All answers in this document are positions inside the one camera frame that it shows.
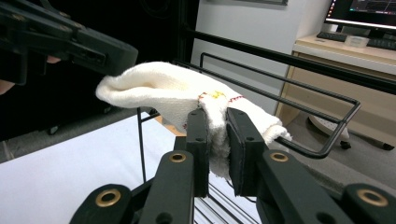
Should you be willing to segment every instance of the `white cloth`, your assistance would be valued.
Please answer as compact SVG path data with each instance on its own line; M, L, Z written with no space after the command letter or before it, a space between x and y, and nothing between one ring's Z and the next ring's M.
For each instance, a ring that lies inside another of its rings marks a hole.
M279 148L280 144L274 144L279 136L291 140L277 117L267 114L224 83L171 63L141 63L118 77L105 77L96 89L96 96L119 107L155 108L183 133L188 114L203 108L212 143L210 169L225 178L229 178L230 153L225 120L227 107L247 113L269 148Z

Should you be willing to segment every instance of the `gray floor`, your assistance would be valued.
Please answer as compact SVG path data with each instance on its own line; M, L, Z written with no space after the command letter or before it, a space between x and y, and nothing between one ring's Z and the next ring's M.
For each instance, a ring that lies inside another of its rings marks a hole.
M16 159L135 114L135 109L112 108L107 114L60 126L54 135L43 131L9 139L0 145L0 162ZM306 114L301 114L287 126L293 141L320 148L327 135L309 124L306 118ZM339 145L334 146L329 157L323 160L292 154L327 188L341 192L345 185L367 183L396 196L396 175L393 173L396 168L396 150L383 150L382 143L354 133L350 133L350 144L352 148L348 150L341 149Z

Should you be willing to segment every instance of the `keyboard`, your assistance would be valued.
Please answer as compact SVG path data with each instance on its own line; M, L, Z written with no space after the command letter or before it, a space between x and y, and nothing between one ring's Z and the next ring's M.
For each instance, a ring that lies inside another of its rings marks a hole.
M340 33L320 32L317 34L317 38L345 42L347 35ZM396 40L374 38L369 40L367 47L396 50Z

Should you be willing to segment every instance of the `monitor screen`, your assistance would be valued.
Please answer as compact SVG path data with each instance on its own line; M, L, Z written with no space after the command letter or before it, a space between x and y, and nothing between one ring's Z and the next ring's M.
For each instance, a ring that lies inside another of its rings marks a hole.
M396 0L332 0L325 23L396 33Z

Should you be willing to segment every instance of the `white wall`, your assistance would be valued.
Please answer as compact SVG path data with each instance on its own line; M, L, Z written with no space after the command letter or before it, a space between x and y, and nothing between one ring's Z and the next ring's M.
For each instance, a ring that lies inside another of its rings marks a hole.
M320 30L330 0L289 0L287 6L234 0L201 0L196 30L260 48L291 54L297 37ZM216 54L284 77L288 66L240 51L195 40L191 62L199 64L202 52ZM205 68L279 95L281 82L224 63L205 60ZM268 113L277 102L231 85Z

